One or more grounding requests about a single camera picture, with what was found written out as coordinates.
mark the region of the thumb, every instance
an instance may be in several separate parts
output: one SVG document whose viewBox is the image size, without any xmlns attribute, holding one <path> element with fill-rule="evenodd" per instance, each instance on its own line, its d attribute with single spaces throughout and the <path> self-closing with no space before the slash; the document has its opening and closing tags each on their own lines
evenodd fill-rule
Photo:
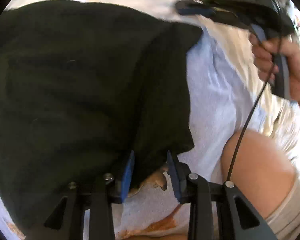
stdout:
<svg viewBox="0 0 300 240">
<path fill-rule="evenodd" d="M 270 53 L 277 54 L 280 44 L 280 38 L 272 38 L 268 41 L 264 41 L 262 43 L 262 46 Z M 280 47 L 280 53 L 284 54 L 287 57 L 292 56 L 298 51 L 298 46 L 291 41 L 289 41 L 287 38 L 282 38 L 281 40 L 281 47 Z"/>
</svg>

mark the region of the black cable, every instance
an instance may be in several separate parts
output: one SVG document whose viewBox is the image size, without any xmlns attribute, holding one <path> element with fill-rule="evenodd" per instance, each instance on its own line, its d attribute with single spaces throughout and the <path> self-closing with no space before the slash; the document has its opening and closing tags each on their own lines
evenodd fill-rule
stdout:
<svg viewBox="0 0 300 240">
<path fill-rule="evenodd" d="M 282 45 L 282 29 L 283 29 L 283 28 L 282 28 L 282 27 L 283 27 L 282 25 L 283 25 L 283 23 L 282 23 L 282 19 L 281 19 L 281 10 L 280 10 L 280 8 L 279 8 L 279 6 L 278 6 L 278 4 L 277 4 L 276 2 L 274 2 L 274 4 L 275 4 L 276 7 L 277 7 L 277 10 L 278 10 L 278 13 L 279 13 L 279 17 L 280 17 L 280 21 L 281 21 L 281 30 L 280 30 L 280 34 L 279 34 L 279 36 L 280 36 L 280 41 L 279 41 L 279 44 L 278 44 L 278 50 L 277 50 L 277 54 L 279 54 L 279 53 L 280 53 L 280 50 L 281 50 L 281 45 Z M 247 120 L 246 120 L 246 122 L 245 122 L 245 124 L 244 124 L 244 126 L 243 126 L 243 128 L 242 128 L 242 131 L 241 131 L 241 133 L 240 133 L 240 136 L 239 136 L 237 145 L 236 145 L 236 147 L 235 147 L 235 149 L 234 149 L 233 157 L 232 157 L 232 160 L 231 160 L 231 164 L 230 164 L 230 168 L 229 168 L 229 172 L 228 172 L 228 176 L 227 176 L 227 181 L 229 181 L 229 180 L 231 179 L 231 174 L 232 174 L 234 162 L 235 162 L 235 159 L 236 159 L 236 157 L 237 157 L 238 150 L 239 150 L 239 147 L 240 147 L 242 138 L 243 138 L 244 133 L 245 133 L 245 131 L 246 131 L 248 125 L 249 125 L 249 122 L 250 122 L 250 120 L 251 120 L 251 118 L 252 118 L 252 115 L 253 115 L 253 113 L 254 113 L 254 110 L 256 109 L 256 107 L 257 107 L 257 105 L 258 105 L 258 103 L 259 103 L 259 101 L 260 101 L 260 98 L 261 98 L 261 96 L 262 96 L 262 94 L 263 94 L 263 92 L 264 92 L 264 90 L 265 90 L 265 88 L 266 88 L 266 85 L 267 85 L 267 83 L 269 82 L 269 80 L 270 80 L 270 78 L 271 78 L 271 74 L 272 74 L 272 72 L 273 72 L 274 66 L 275 66 L 275 62 L 274 62 L 274 58 L 273 58 L 273 64 L 272 64 L 272 67 L 271 67 L 270 71 L 268 72 L 268 76 L 267 76 L 267 78 L 266 78 L 266 80 L 265 80 L 265 82 L 264 82 L 264 84 L 263 84 L 263 87 L 262 87 L 262 89 L 261 89 L 261 91 L 260 91 L 260 93 L 259 93 L 259 95 L 258 95 L 256 101 L 255 101 L 254 104 L 253 104 L 253 107 L 252 107 L 252 109 L 251 109 L 251 111 L 250 111 L 250 113 L 249 113 L 249 115 L 248 115 L 248 118 L 247 118 Z"/>
</svg>

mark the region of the finger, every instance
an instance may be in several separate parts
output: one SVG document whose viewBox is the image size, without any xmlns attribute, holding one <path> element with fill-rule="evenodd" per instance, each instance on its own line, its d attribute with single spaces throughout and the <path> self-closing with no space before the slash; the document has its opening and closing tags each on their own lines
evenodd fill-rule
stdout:
<svg viewBox="0 0 300 240">
<path fill-rule="evenodd" d="M 258 41 L 257 37 L 255 35 L 253 35 L 252 33 L 249 36 L 249 41 L 252 45 L 259 45 L 259 41 Z"/>
<path fill-rule="evenodd" d="M 252 53 L 258 58 L 272 61 L 272 55 L 261 46 L 252 46 Z"/>
<path fill-rule="evenodd" d="M 268 73 L 263 72 L 263 71 L 259 71 L 258 75 L 259 75 L 259 78 L 263 81 L 265 81 L 268 77 Z M 275 79 L 275 75 L 272 73 L 269 81 L 274 82 L 274 79 Z"/>
<path fill-rule="evenodd" d="M 254 59 L 254 64 L 260 71 L 263 71 L 263 72 L 269 72 L 273 66 L 272 61 L 264 60 L 264 59 L 257 58 L 257 57 Z M 278 73 L 278 72 L 279 72 L 278 66 L 274 66 L 273 73 Z"/>
<path fill-rule="evenodd" d="M 262 46 L 270 53 L 278 53 L 278 48 L 280 44 L 279 38 L 273 38 L 268 41 L 264 41 Z M 282 38 L 280 53 L 287 57 L 293 56 L 299 51 L 298 45 L 289 41 L 287 38 Z"/>
</svg>

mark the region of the black handle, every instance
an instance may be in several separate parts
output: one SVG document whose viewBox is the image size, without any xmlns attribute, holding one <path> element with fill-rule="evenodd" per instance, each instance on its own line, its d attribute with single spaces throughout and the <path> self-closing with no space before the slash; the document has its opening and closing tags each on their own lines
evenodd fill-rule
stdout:
<svg viewBox="0 0 300 240">
<path fill-rule="evenodd" d="M 251 31 L 256 35 L 260 42 L 273 37 L 270 32 L 263 30 L 260 26 L 255 24 L 251 25 Z M 272 57 L 274 63 L 279 68 L 279 72 L 275 75 L 274 84 L 270 84 L 271 93 L 278 97 L 291 100 L 287 57 L 283 54 L 272 55 Z"/>
</svg>

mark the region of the black cloth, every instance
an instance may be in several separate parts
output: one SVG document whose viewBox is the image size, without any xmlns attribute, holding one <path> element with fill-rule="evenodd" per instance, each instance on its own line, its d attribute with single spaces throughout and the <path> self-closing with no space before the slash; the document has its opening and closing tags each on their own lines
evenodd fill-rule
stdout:
<svg viewBox="0 0 300 240">
<path fill-rule="evenodd" d="M 186 53 L 202 30 L 131 8 L 44 1 L 0 17 L 0 194 L 25 214 L 130 150 L 133 185 L 193 148 Z"/>
</svg>

